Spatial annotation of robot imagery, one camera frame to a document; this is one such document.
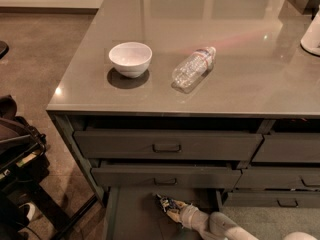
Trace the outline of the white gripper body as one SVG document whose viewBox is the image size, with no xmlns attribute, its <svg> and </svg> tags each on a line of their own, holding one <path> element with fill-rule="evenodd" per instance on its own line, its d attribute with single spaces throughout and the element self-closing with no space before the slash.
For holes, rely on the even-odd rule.
<svg viewBox="0 0 320 240">
<path fill-rule="evenodd" d="M 196 206 L 187 205 L 180 211 L 180 220 L 184 227 L 196 231 L 208 229 L 209 215 L 199 210 Z"/>
</svg>

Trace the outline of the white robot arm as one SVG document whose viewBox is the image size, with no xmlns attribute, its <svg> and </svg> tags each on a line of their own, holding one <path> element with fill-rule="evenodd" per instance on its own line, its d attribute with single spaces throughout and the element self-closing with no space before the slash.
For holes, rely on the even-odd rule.
<svg viewBox="0 0 320 240">
<path fill-rule="evenodd" d="M 207 214 L 183 201 L 167 198 L 163 211 L 176 223 L 197 231 L 203 240 L 259 240 L 221 212 Z"/>
</svg>

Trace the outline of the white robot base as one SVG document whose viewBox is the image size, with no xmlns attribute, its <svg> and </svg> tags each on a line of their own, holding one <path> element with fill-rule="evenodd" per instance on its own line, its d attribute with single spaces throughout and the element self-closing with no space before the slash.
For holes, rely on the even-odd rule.
<svg viewBox="0 0 320 240">
<path fill-rule="evenodd" d="M 300 44 L 310 54 L 320 56 L 320 7 L 302 37 Z"/>
</svg>

